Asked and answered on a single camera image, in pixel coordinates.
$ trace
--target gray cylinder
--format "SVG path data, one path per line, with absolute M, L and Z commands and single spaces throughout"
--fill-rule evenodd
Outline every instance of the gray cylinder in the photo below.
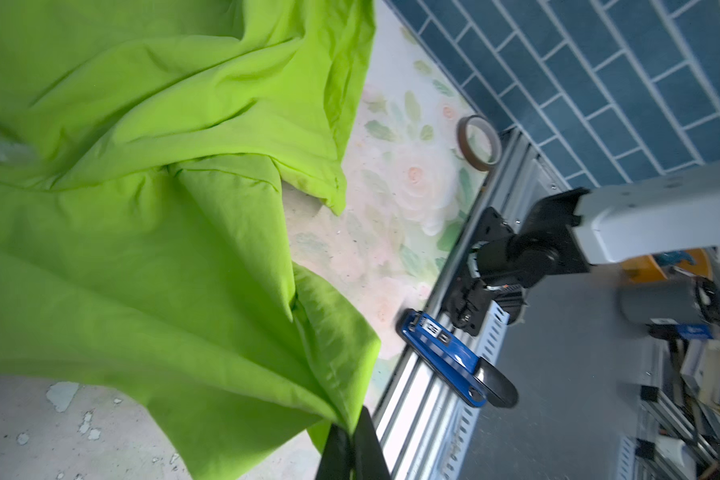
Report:
M 697 295 L 696 278 L 682 276 L 666 282 L 624 285 L 619 304 L 624 316 L 641 325 L 699 325 L 707 323 Z

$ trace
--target blue subway tile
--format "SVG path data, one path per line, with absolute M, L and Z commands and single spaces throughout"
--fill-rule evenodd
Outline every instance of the blue subway tile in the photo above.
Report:
M 666 104 L 681 125 L 687 125 L 715 113 L 710 98 L 696 81 L 693 72 L 683 67 L 672 75 L 656 82 Z
M 427 13 L 416 0 L 392 0 L 392 4 L 416 31 L 427 21 Z
M 596 188 L 595 184 L 592 183 L 592 180 L 590 180 L 590 178 L 587 177 L 586 174 L 577 175 L 576 177 L 569 178 L 566 181 L 571 188 L 584 187 L 589 188 L 590 190 Z
M 512 27 L 490 0 L 461 0 L 461 5 L 493 46 L 498 46 L 512 33 Z
M 720 160 L 720 119 L 715 118 L 688 130 L 688 136 L 706 162 Z
M 557 93 L 552 81 L 518 37 L 512 38 L 499 55 L 537 103 L 543 103 Z
M 649 76 L 655 77 L 682 61 L 680 50 L 647 0 L 619 0 L 608 15 Z
M 424 3 L 452 38 L 460 34 L 467 25 L 467 19 L 456 8 L 452 0 L 424 0 Z
M 567 177 L 581 170 L 581 166 L 570 156 L 563 144 L 555 139 L 541 148 L 547 158 L 554 164 L 560 175 Z
M 624 56 L 609 63 L 597 74 L 662 167 L 672 168 L 693 160 Z
M 622 154 L 637 146 L 629 130 L 616 112 L 608 109 L 590 119 L 590 125 L 605 144 L 611 155 Z
M 467 30 L 458 44 L 493 90 L 499 92 L 509 87 L 512 83 L 509 74 L 472 28 Z
M 610 162 L 603 149 L 585 129 L 576 114 L 563 98 L 558 98 L 544 109 L 549 120 L 555 124 L 570 148 L 600 185 L 625 183 L 619 171 Z
M 659 172 L 653 167 L 648 157 L 642 151 L 636 151 L 626 157 L 617 160 L 633 182 L 639 182 L 647 178 L 659 176 Z
M 509 90 L 501 100 L 525 128 L 531 139 L 540 143 L 552 136 L 552 130 L 547 126 L 547 122 L 518 87 Z
M 676 21 L 720 95 L 720 3 L 699 2 Z
M 581 113 L 591 114 L 608 103 L 592 77 L 567 46 L 547 59 L 547 67 Z
M 502 131 L 512 125 L 512 120 L 507 112 L 499 105 L 483 82 L 480 82 L 479 78 L 474 77 L 467 82 L 464 92 L 469 95 L 480 113 L 490 120 L 496 130 Z
M 434 56 L 453 76 L 456 83 L 461 84 L 472 74 L 472 69 L 456 51 L 450 41 L 443 35 L 436 24 L 429 23 L 422 32 L 422 40 L 432 50 Z
M 563 41 L 563 37 L 538 3 L 528 0 L 501 0 L 501 3 L 539 56 L 543 57 Z
M 689 1 L 690 0 L 662 0 L 664 6 L 670 13 L 687 4 Z
M 549 4 L 592 66 L 618 52 L 619 45 L 587 0 L 551 0 Z

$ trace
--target green leaf print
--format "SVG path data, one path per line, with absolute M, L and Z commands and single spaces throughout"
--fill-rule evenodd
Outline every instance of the green leaf print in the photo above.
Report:
M 427 63 L 423 60 L 417 60 L 416 62 L 413 62 L 413 68 L 415 68 L 422 75 L 432 74 L 432 67 L 427 65 Z
M 459 153 L 459 151 L 455 148 L 451 148 L 451 155 L 453 155 L 456 160 L 466 161 L 466 159 L 461 156 L 461 153 Z
M 368 246 L 369 243 L 368 232 L 365 228 L 363 228 L 362 223 L 360 223 L 360 219 L 357 218 L 354 213 L 347 212 L 346 218 L 347 232 L 352 237 L 352 239 L 357 242 L 358 247 L 365 249 L 365 247 Z
M 424 266 L 422 258 L 405 245 L 400 245 L 399 253 L 405 271 L 411 276 L 421 276 Z
M 418 104 L 416 95 L 410 90 L 405 92 L 405 113 L 415 124 L 422 120 L 422 107 Z
M 455 95 L 454 91 L 451 90 L 449 86 L 447 86 L 443 82 L 440 82 L 439 80 L 433 80 L 432 85 L 434 85 L 434 87 L 446 97 L 453 97 Z
M 422 132 L 418 135 L 423 141 L 432 141 L 434 138 L 434 129 L 431 125 L 425 125 L 422 127 Z
M 451 251 L 451 248 L 456 244 L 456 240 L 458 240 L 458 235 L 461 233 L 461 225 L 461 222 L 456 221 L 445 227 L 445 231 L 438 239 L 438 250 L 443 252 Z
M 384 235 L 387 226 L 386 221 L 384 221 L 384 215 L 382 214 L 382 212 L 376 210 L 372 205 L 366 205 L 365 218 L 368 219 L 368 222 L 371 223 L 371 228 L 373 228 L 373 231 L 376 233 L 376 235 Z
M 458 184 L 459 189 L 464 194 L 464 200 L 472 205 L 472 201 L 474 200 L 474 188 L 472 187 L 472 180 L 469 177 L 469 173 L 465 168 L 458 171 Z
M 403 34 L 403 38 L 408 40 L 410 43 L 414 45 L 418 45 L 418 41 L 416 40 L 416 37 L 413 36 L 410 30 L 408 30 L 406 27 L 400 27 L 400 33 Z
M 393 101 L 389 102 L 389 109 L 392 110 L 392 118 L 395 122 L 397 122 L 398 125 L 403 125 L 405 123 L 405 115 L 403 115 L 403 110 L 400 110 L 400 107 Z
M 292 250 L 298 250 L 310 256 L 314 255 L 324 258 L 328 254 L 328 245 L 326 242 L 320 240 L 317 235 L 311 232 L 296 234 L 293 236 L 291 242 Z
M 365 124 L 368 133 L 379 140 L 394 141 L 394 132 L 378 120 L 371 120 Z
M 405 242 L 405 227 L 403 222 L 396 216 L 389 219 L 389 243 L 392 245 L 392 251 L 397 252 Z
M 387 101 L 384 98 L 377 101 L 366 101 L 365 104 L 368 106 L 368 110 L 372 111 L 375 114 L 379 112 L 383 114 L 387 113 Z
M 370 170 L 363 170 L 360 172 L 363 183 L 368 189 L 376 195 L 382 204 L 390 201 L 392 193 L 389 191 L 387 182 L 384 181 L 379 174 Z

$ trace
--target blue label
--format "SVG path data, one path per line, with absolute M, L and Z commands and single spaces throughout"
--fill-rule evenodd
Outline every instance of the blue label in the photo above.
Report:
M 678 325 L 676 328 L 685 340 L 709 340 L 712 338 L 709 325 Z

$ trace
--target gray floor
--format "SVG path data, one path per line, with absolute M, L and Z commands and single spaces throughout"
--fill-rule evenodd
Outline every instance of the gray floor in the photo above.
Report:
M 615 477 L 623 436 L 636 434 L 638 385 L 653 341 L 616 308 L 618 266 L 552 276 L 531 289 L 498 368 L 520 392 L 511 410 L 480 413 L 461 480 Z

